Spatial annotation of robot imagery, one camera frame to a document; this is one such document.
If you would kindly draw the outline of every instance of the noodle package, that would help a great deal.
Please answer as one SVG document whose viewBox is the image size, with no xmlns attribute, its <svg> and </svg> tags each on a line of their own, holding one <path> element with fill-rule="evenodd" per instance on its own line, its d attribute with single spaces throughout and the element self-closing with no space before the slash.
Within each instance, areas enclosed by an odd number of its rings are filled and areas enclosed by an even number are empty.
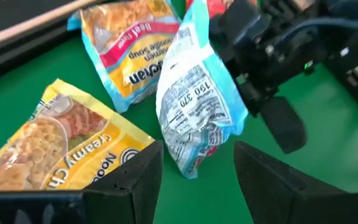
<svg viewBox="0 0 358 224">
<path fill-rule="evenodd" d="M 0 190 L 82 189 L 154 140 L 61 80 L 0 150 Z"/>
<path fill-rule="evenodd" d="M 186 10 L 189 10 L 194 0 L 186 0 Z M 248 0 L 257 6 L 257 0 Z M 216 14 L 223 14 L 224 11 L 232 4 L 233 0 L 206 0 L 209 17 L 212 18 Z"/>
<path fill-rule="evenodd" d="M 156 112 L 169 153 L 188 179 L 231 134 L 241 134 L 248 111 L 209 43 L 208 2 L 195 0 L 165 56 Z"/>
<path fill-rule="evenodd" d="M 155 92 L 162 60 L 179 28 L 165 0 L 93 6 L 68 20 L 82 39 L 118 113 Z"/>
</svg>

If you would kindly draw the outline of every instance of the blue package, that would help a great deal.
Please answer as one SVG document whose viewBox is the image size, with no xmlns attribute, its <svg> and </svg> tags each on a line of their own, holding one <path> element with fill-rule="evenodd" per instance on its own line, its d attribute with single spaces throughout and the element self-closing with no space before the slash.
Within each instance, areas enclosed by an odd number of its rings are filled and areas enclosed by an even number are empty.
<svg viewBox="0 0 358 224">
<path fill-rule="evenodd" d="M 135 0 L 82 9 L 68 20 L 118 113 L 155 92 L 180 20 L 166 0 Z"/>
<path fill-rule="evenodd" d="M 195 0 L 163 61 L 156 112 L 169 153 L 181 173 L 197 167 L 231 134 L 239 135 L 248 111 L 208 37 L 206 1 Z"/>
</svg>

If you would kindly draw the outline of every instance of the barcode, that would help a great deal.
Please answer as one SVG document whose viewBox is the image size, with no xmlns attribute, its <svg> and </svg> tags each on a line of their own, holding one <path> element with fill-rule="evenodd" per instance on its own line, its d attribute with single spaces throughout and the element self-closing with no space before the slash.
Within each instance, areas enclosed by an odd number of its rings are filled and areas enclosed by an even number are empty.
<svg viewBox="0 0 358 224">
<path fill-rule="evenodd" d="M 191 40 L 191 33 L 189 27 L 186 27 L 183 30 L 178 30 L 177 35 L 175 36 L 175 40 L 182 40 L 183 38 L 186 37 L 190 37 Z"/>
<path fill-rule="evenodd" d="M 171 46 L 165 58 L 171 58 L 178 55 L 180 52 L 189 49 L 193 46 L 190 42 L 180 42 L 174 46 Z"/>
</svg>

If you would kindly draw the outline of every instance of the ramen noodle soup package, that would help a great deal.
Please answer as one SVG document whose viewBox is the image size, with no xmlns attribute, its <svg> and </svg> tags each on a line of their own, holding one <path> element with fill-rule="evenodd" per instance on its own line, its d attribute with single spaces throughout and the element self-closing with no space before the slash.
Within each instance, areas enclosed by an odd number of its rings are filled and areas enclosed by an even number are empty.
<svg viewBox="0 0 358 224">
<path fill-rule="evenodd" d="M 68 30 L 82 29 L 85 49 L 122 113 L 154 93 L 179 23 L 165 0 L 135 0 L 80 10 Z"/>
<path fill-rule="evenodd" d="M 194 0 L 186 0 L 186 10 L 188 10 Z M 209 17 L 212 18 L 216 14 L 223 14 L 234 0 L 206 0 Z M 253 5 L 257 5 L 257 0 L 248 0 Z"/>
<path fill-rule="evenodd" d="M 209 44 L 207 1 L 195 0 L 168 49 L 157 87 L 156 111 L 169 153 L 194 179 L 201 161 L 240 134 L 248 111 Z"/>
<path fill-rule="evenodd" d="M 154 140 L 61 80 L 0 150 L 0 190 L 82 189 Z"/>
</svg>

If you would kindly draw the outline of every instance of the wooden edge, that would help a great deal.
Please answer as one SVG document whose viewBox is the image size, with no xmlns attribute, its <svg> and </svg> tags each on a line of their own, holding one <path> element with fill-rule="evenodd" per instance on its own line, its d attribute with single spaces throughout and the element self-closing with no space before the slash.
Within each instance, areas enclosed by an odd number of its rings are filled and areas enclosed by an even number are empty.
<svg viewBox="0 0 358 224">
<path fill-rule="evenodd" d="M 65 4 L 57 9 L 53 9 L 49 12 L 36 16 L 27 21 L 21 22 L 17 25 L 14 25 L 10 28 L 4 29 L 0 31 L 0 42 L 7 40 L 15 35 L 19 35 L 25 31 L 33 29 L 39 25 L 42 25 L 52 19 L 58 18 L 70 12 L 74 12 L 75 10 L 91 4 L 92 2 L 96 2 L 97 0 L 76 0 L 75 2 L 71 2 Z"/>
</svg>

